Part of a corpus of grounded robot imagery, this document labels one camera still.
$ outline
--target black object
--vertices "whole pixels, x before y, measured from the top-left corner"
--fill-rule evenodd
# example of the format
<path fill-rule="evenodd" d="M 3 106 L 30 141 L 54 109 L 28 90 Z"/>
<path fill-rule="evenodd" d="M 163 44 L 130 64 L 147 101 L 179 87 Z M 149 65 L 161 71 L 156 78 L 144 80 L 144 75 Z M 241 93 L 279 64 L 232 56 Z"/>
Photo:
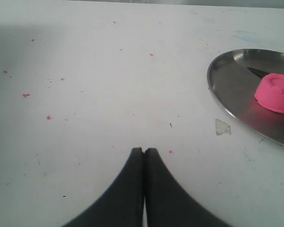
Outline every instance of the black object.
<path fill-rule="evenodd" d="M 257 75 L 258 77 L 260 78 L 263 78 L 264 76 L 270 74 L 269 72 L 265 72 L 265 71 L 262 71 L 262 70 L 257 70 L 257 69 L 254 69 L 254 68 L 251 68 L 251 67 L 246 67 L 249 71 L 251 71 L 252 73 L 254 73 L 255 75 Z"/>
<path fill-rule="evenodd" d="M 144 154 L 144 186 L 148 227 L 229 227 L 183 190 L 154 148 Z"/>
<path fill-rule="evenodd" d="M 107 191 L 64 227 L 141 227 L 143 218 L 143 152 L 132 149 Z"/>

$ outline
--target pink speck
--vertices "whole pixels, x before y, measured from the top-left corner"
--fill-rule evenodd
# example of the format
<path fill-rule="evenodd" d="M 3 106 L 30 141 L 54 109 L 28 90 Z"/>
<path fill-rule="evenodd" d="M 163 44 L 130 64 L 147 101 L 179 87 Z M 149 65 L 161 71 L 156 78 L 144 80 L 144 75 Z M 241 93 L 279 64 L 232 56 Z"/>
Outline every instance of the pink speck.
<path fill-rule="evenodd" d="M 29 93 L 27 93 L 27 94 L 22 94 L 22 96 L 23 96 L 24 98 L 26 98 L 27 96 L 30 96 L 30 94 L 29 94 Z"/>

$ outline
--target pink play dough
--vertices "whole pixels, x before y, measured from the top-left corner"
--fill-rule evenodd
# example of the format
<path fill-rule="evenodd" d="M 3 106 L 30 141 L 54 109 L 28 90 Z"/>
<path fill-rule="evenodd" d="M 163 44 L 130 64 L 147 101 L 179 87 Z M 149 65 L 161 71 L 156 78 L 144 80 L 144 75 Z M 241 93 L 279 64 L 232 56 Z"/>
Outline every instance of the pink play dough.
<path fill-rule="evenodd" d="M 255 98 L 264 108 L 284 114 L 284 74 L 271 73 L 263 77 Z"/>

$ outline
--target table surface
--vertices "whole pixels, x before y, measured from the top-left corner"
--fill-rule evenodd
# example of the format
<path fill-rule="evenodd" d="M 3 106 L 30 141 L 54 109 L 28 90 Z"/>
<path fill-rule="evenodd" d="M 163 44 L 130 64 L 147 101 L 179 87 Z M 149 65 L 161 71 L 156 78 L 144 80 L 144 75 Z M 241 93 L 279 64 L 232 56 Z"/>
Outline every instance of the table surface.
<path fill-rule="evenodd" d="M 284 52 L 284 9 L 0 1 L 0 227 L 70 221 L 133 147 L 229 224 L 284 227 L 284 147 L 208 90 L 240 48 Z"/>

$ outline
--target stainless steel tray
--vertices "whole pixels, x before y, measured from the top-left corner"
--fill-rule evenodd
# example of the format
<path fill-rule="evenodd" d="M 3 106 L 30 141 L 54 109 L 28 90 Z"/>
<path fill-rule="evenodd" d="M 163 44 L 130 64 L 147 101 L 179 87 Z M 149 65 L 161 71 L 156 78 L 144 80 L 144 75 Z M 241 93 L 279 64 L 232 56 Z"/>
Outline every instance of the stainless steel tray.
<path fill-rule="evenodd" d="M 207 71 L 209 89 L 233 117 L 284 145 L 284 114 L 261 107 L 254 94 L 261 78 L 246 67 L 284 74 L 284 53 L 241 49 L 218 56 Z"/>

